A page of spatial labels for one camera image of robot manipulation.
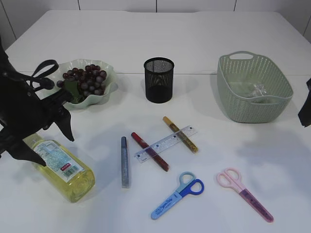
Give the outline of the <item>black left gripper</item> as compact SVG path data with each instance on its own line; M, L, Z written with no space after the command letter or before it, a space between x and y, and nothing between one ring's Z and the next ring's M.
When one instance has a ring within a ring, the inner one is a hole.
M23 140L40 129L55 123L62 134L74 141L71 114L63 106L72 100L72 94L60 89L40 99L36 92L53 88L54 82L46 77L31 77L16 71L0 73L0 150L7 151L14 159L46 166L46 162Z

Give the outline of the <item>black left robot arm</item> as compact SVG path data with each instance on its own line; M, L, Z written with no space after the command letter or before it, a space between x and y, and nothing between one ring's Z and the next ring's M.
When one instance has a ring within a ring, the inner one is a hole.
M63 106L73 99L65 90L40 99L36 92L51 90L54 82L47 76L59 68L55 60L38 65L31 76L14 69L4 49L0 50L0 151L7 151L16 160L25 160L46 166L24 139L40 129L47 130L55 123L63 135L73 141L71 115Z

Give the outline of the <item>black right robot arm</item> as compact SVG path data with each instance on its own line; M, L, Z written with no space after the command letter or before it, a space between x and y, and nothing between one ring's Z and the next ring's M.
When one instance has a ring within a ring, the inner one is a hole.
M308 96L298 113L298 118L303 127L308 127L311 125L311 79L306 82L308 88Z

